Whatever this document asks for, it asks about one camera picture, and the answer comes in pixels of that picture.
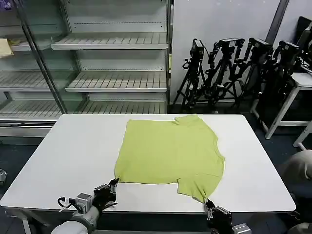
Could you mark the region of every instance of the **yellow-green t-shirt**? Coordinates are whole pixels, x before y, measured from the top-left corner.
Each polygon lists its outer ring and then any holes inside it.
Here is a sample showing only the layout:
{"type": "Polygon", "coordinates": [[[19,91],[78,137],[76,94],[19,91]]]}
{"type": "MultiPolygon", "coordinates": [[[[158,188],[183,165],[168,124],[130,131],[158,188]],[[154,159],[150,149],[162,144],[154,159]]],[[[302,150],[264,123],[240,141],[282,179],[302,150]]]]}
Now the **yellow-green t-shirt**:
{"type": "Polygon", "coordinates": [[[204,202],[222,179],[218,137],[196,115],[175,121],[130,120],[115,165],[120,182],[178,183],[178,192],[204,202]]]}

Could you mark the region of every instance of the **table leg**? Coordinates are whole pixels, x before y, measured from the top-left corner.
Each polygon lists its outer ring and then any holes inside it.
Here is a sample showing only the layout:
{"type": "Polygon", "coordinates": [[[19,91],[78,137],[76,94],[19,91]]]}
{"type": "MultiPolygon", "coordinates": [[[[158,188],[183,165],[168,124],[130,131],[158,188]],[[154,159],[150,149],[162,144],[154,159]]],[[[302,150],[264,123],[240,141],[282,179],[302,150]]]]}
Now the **table leg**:
{"type": "MultiPolygon", "coordinates": [[[[251,109],[250,109],[250,113],[254,114],[257,119],[260,118],[260,115],[259,115],[259,113],[256,110],[258,103],[259,103],[259,100],[258,99],[255,100],[253,102],[253,105],[252,105],[251,109]]],[[[268,129],[269,129],[268,126],[263,121],[261,121],[261,123],[262,123],[262,127],[263,127],[264,131],[267,132],[268,129]]]]}
{"type": "Polygon", "coordinates": [[[293,100],[297,96],[299,90],[300,90],[300,87],[298,87],[298,86],[295,86],[292,89],[291,93],[289,94],[289,96],[287,97],[286,101],[284,102],[284,105],[283,105],[282,109],[279,111],[279,113],[277,114],[276,118],[274,119],[272,125],[268,129],[268,132],[265,135],[266,139],[270,139],[272,137],[273,133],[275,132],[275,130],[278,127],[279,123],[281,122],[282,118],[284,117],[284,115],[286,114],[287,110],[291,106],[293,100]]]}
{"type": "Polygon", "coordinates": [[[12,213],[14,216],[19,218],[23,222],[25,234],[32,234],[31,230],[30,230],[30,227],[29,227],[28,218],[27,218],[27,216],[25,214],[23,214],[22,211],[20,211],[20,210],[12,210],[12,211],[10,211],[10,213],[12,213]]]}
{"type": "Polygon", "coordinates": [[[294,142],[294,147],[299,147],[300,144],[304,141],[304,139],[309,135],[309,133],[312,132],[312,121],[308,124],[308,126],[304,129],[304,131],[300,134],[298,139],[294,142]]]}

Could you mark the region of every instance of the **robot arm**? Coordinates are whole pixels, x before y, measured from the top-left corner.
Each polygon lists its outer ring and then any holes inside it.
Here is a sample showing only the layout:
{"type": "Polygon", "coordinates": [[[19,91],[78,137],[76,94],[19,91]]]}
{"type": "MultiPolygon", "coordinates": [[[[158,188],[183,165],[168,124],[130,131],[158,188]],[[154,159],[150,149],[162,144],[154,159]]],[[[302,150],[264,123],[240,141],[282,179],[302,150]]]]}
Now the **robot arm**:
{"type": "Polygon", "coordinates": [[[109,184],[95,188],[92,205],[89,205],[91,196],[86,194],[80,194],[75,200],[70,199],[71,205],[77,208],[78,213],[73,215],[71,221],[57,226],[51,234],[91,234],[96,229],[103,210],[117,204],[117,183],[118,179],[114,179],[109,184]]]}

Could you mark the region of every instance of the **black equipment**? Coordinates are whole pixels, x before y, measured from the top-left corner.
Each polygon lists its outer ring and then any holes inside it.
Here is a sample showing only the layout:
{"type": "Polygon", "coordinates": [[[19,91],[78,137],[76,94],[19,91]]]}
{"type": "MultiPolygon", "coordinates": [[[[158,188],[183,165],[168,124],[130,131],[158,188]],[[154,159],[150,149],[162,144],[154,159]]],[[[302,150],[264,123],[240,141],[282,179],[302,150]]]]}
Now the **black equipment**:
{"type": "Polygon", "coordinates": [[[205,81],[205,76],[202,68],[202,62],[204,59],[204,45],[200,40],[193,39],[193,45],[190,50],[190,55],[191,58],[190,60],[185,59],[185,64],[183,64],[183,69],[188,69],[184,80],[177,91],[177,96],[175,97],[175,100],[173,102],[173,106],[176,104],[177,99],[179,98],[180,95],[183,96],[183,102],[182,102],[182,107],[181,109],[184,109],[184,106],[186,104],[186,101],[189,102],[189,100],[193,97],[193,95],[196,94],[198,84],[199,84],[199,76],[202,77],[202,80],[205,81]],[[187,82],[186,85],[186,90],[185,93],[182,92],[185,83],[187,82]]]}
{"type": "Polygon", "coordinates": [[[188,69],[188,72],[177,91],[177,96],[174,99],[173,106],[176,104],[178,97],[183,96],[183,102],[181,110],[190,110],[196,103],[208,102],[210,108],[213,108],[215,104],[220,100],[224,99],[227,92],[230,92],[234,98],[238,98],[235,88],[235,82],[242,77],[243,72],[246,70],[245,59],[240,59],[239,55],[241,48],[243,47],[244,39],[224,39],[216,42],[214,44],[214,49],[209,53],[208,64],[210,68],[206,71],[208,75],[205,79],[202,70],[202,61],[204,55],[204,49],[202,42],[200,40],[194,39],[193,46],[190,51],[191,59],[185,60],[186,63],[183,65],[184,69],[188,69]],[[219,61],[218,65],[215,67],[215,57],[219,50],[222,51],[222,59],[219,61]],[[232,54],[235,52],[234,63],[232,64],[232,54]],[[222,85],[224,74],[229,68],[230,76],[229,82],[222,85]],[[213,78],[218,72],[218,76],[212,84],[213,78]],[[203,84],[199,87],[199,76],[202,77],[203,84]],[[182,90],[185,83],[187,82],[185,92],[182,90]]]}
{"type": "Polygon", "coordinates": [[[293,42],[300,47],[303,66],[312,69],[312,20],[299,17],[293,42]]]}
{"type": "Polygon", "coordinates": [[[246,224],[232,225],[232,214],[222,207],[216,207],[212,201],[206,201],[207,222],[212,234],[251,234],[246,224]]]}
{"type": "Polygon", "coordinates": [[[246,67],[250,66],[249,73],[247,75],[244,84],[241,84],[241,95],[239,97],[239,105],[247,96],[252,96],[256,99],[261,92],[262,83],[264,82],[263,75],[269,67],[269,62],[273,55],[273,47],[271,44],[255,38],[249,38],[248,47],[246,50],[246,55],[252,52],[249,62],[246,67]]]}
{"type": "Polygon", "coordinates": [[[268,67],[264,74],[266,86],[259,97],[257,107],[260,118],[263,118],[268,107],[283,103],[292,90],[293,70],[301,64],[300,57],[298,57],[299,52],[300,48],[297,45],[280,41],[272,59],[268,61],[268,67]]]}

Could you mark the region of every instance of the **stool leg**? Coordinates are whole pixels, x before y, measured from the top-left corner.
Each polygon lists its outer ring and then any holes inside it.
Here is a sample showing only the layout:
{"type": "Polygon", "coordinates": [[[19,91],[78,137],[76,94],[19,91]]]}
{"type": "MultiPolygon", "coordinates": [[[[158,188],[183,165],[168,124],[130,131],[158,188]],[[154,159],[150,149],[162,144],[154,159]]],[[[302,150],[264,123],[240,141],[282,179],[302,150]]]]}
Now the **stool leg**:
{"type": "Polygon", "coordinates": [[[305,130],[300,134],[298,139],[294,142],[293,146],[296,148],[299,147],[299,143],[302,143],[311,131],[312,131],[312,121],[308,124],[305,130]]]}
{"type": "Polygon", "coordinates": [[[279,111],[279,113],[277,114],[276,118],[274,119],[272,125],[268,129],[268,132],[265,135],[266,139],[270,139],[272,137],[273,133],[275,132],[275,130],[278,127],[279,123],[281,122],[282,118],[286,114],[288,108],[291,106],[293,100],[297,96],[299,90],[300,90],[300,87],[297,87],[297,86],[292,89],[291,93],[289,94],[286,101],[284,102],[282,109],[279,111]]]}

